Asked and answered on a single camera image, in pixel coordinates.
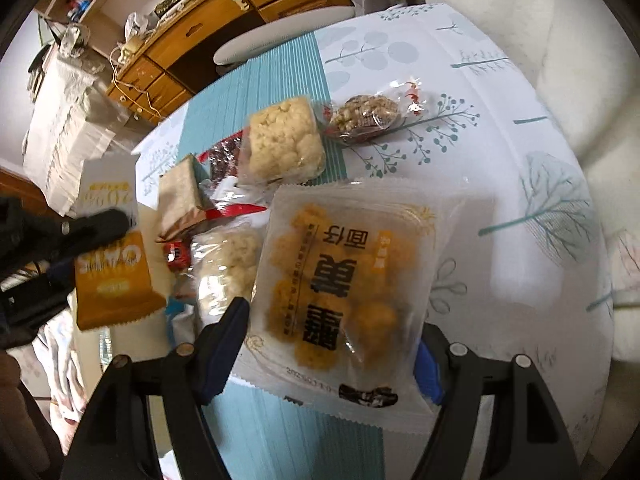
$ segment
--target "drawer handle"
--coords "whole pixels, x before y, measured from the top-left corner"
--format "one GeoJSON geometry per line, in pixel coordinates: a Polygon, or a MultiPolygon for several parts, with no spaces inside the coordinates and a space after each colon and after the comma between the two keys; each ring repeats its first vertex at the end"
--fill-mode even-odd
{"type": "Polygon", "coordinates": [[[244,0],[232,0],[232,1],[238,4],[238,7],[240,7],[242,10],[249,10],[249,4],[246,1],[244,0]]]}
{"type": "Polygon", "coordinates": [[[198,23],[196,25],[193,25],[193,27],[191,27],[189,30],[187,30],[187,33],[185,34],[185,36],[188,38],[192,34],[195,34],[196,32],[198,32],[201,28],[202,28],[202,23],[198,23]]]}

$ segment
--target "metal bolt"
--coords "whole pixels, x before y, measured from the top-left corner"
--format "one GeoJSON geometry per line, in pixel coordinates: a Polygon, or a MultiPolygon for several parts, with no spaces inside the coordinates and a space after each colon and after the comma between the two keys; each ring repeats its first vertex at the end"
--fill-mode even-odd
{"type": "Polygon", "coordinates": [[[187,356],[193,354],[193,345],[191,343],[181,343],[175,349],[175,352],[180,357],[187,357],[187,356]]]}
{"type": "Polygon", "coordinates": [[[524,354],[516,355],[516,364],[520,368],[529,368],[531,366],[531,359],[524,354]]]}
{"type": "Polygon", "coordinates": [[[462,343],[452,343],[449,346],[449,351],[456,357],[463,357],[469,351],[469,349],[462,343]]]}
{"type": "Polygon", "coordinates": [[[129,356],[126,356],[126,355],[116,355],[116,357],[114,357],[111,360],[111,364],[116,368],[122,368],[128,362],[129,362],[129,356]]]}

